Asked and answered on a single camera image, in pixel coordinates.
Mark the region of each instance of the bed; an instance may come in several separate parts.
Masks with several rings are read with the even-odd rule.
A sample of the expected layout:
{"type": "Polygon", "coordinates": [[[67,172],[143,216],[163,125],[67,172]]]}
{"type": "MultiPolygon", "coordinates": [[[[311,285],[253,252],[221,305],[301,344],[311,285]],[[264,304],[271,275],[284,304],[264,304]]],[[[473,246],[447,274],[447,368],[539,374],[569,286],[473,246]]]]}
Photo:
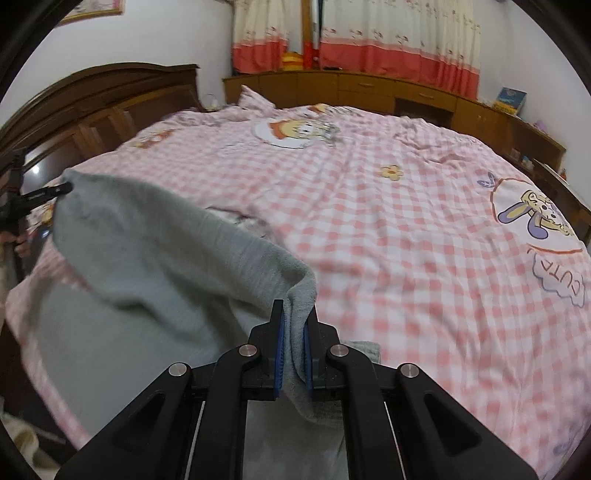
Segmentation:
{"type": "MultiPolygon", "coordinates": [[[[103,96],[92,96],[104,103],[45,134],[18,128],[25,107],[0,141],[28,147],[25,190],[77,165],[160,186],[231,222],[249,219],[251,231],[311,266],[319,318],[341,338],[379,343],[389,366],[419,364],[541,478],[572,455],[577,464],[558,477],[575,478],[568,470],[589,450],[573,455],[590,420],[591,259],[531,180],[480,141],[421,119],[327,105],[279,111],[249,89],[238,106],[203,113],[194,66],[100,68],[117,83],[128,67],[152,77],[136,72],[115,90],[136,95],[133,85],[146,82],[176,100],[134,116],[142,102],[109,97],[105,82],[103,96]],[[173,86],[159,83],[173,75],[173,86]],[[68,165],[57,164],[72,151],[68,165]]],[[[39,98],[37,108],[48,104],[39,98]]],[[[54,387],[27,323],[35,285],[48,276],[80,282],[51,240],[11,292],[7,321],[33,385],[80,447],[92,432],[54,387]]]]}

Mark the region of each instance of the gray cloth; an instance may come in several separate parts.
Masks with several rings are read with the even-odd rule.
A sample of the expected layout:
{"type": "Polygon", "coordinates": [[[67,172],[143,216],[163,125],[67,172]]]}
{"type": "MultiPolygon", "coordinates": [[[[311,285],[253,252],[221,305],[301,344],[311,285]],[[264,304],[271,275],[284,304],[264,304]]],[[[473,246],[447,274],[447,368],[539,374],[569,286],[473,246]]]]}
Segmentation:
{"type": "MultiPolygon", "coordinates": [[[[68,171],[53,241],[90,291],[47,281],[31,323],[61,396],[90,434],[174,362],[214,362],[286,316],[286,398],[249,403],[245,478],[346,478],[339,412],[308,400],[311,270],[287,251],[149,184],[68,171]]],[[[375,344],[355,345],[379,352],[375,344]]]]}

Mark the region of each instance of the pink gingham blanket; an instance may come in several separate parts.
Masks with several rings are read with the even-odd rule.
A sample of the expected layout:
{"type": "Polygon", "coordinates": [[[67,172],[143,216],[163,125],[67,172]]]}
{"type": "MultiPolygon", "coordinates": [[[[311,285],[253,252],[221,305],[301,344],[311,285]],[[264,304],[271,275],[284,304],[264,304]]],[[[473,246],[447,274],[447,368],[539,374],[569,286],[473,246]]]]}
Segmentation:
{"type": "MultiPolygon", "coordinates": [[[[420,119],[327,106],[279,111],[252,92],[179,112],[76,167],[150,182],[258,219],[313,269],[322,322],[414,362],[551,478],[589,426],[591,258],[560,212],[487,146],[420,119]]],[[[7,318],[36,389],[88,440],[28,325],[46,277],[85,286],[51,241],[7,318]]]]}

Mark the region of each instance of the curtain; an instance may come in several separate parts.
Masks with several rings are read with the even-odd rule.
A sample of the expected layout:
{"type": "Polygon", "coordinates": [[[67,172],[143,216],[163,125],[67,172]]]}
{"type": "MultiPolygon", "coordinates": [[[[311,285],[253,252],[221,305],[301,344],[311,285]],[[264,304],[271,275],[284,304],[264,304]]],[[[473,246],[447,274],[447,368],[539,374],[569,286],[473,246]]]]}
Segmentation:
{"type": "Polygon", "coordinates": [[[475,99],[472,0],[324,0],[321,67],[413,80],[475,99]]]}
{"type": "Polygon", "coordinates": [[[280,70],[287,44],[284,0],[236,0],[232,43],[236,70],[280,70]]]}

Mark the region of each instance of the orange flower print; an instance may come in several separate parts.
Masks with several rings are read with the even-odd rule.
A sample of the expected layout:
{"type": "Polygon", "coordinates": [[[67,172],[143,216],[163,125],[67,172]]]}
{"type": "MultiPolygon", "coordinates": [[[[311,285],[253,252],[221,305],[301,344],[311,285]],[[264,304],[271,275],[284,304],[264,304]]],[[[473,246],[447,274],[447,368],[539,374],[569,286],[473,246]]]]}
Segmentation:
{"type": "Polygon", "coordinates": [[[391,165],[389,167],[382,168],[382,177],[390,179],[392,181],[398,181],[404,174],[397,165],[391,165]]]}
{"type": "Polygon", "coordinates": [[[167,139],[170,137],[174,132],[174,129],[171,130],[164,130],[162,132],[156,132],[155,134],[151,135],[146,139],[142,139],[141,141],[134,143],[134,147],[136,148],[143,148],[148,149],[153,147],[156,144],[159,144],[162,140],[167,139]]]}

